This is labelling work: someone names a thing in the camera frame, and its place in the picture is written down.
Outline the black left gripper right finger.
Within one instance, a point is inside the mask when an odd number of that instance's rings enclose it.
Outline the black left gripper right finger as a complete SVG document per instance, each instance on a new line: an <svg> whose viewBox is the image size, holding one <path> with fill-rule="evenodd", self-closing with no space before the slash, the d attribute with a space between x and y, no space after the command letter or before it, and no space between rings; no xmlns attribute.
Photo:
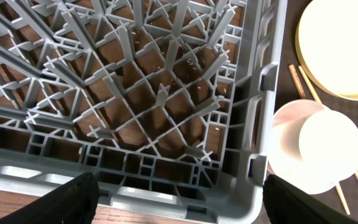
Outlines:
<svg viewBox="0 0 358 224"><path fill-rule="evenodd" d="M264 182L263 202L272 224L358 224L274 174Z"/></svg>

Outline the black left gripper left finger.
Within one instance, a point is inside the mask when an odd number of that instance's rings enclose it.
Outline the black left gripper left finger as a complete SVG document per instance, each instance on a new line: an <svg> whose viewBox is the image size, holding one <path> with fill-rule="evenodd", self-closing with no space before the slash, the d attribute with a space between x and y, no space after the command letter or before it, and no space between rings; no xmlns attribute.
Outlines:
<svg viewBox="0 0 358 224"><path fill-rule="evenodd" d="M95 176L85 172L25 207L0 218L0 224L91 223L100 192Z"/></svg>

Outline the white paper cup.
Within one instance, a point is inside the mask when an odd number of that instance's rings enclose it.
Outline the white paper cup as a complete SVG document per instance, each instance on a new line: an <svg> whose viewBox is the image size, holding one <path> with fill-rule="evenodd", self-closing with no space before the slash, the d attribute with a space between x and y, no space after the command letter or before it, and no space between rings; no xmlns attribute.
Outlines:
<svg viewBox="0 0 358 224"><path fill-rule="evenodd" d="M346 115L321 110L274 126L273 173L308 194L320 194L358 169L358 128Z"/></svg>

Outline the pink bowl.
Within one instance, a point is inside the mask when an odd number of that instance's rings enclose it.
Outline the pink bowl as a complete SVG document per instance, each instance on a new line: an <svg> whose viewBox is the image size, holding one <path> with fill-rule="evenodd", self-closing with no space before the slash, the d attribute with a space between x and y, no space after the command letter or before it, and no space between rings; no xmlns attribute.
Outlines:
<svg viewBox="0 0 358 224"><path fill-rule="evenodd" d="M304 169L300 153L300 131L305 121L328 107L313 100L295 100L282 106L273 116L271 151L268 169L273 174L286 176Z"/></svg>

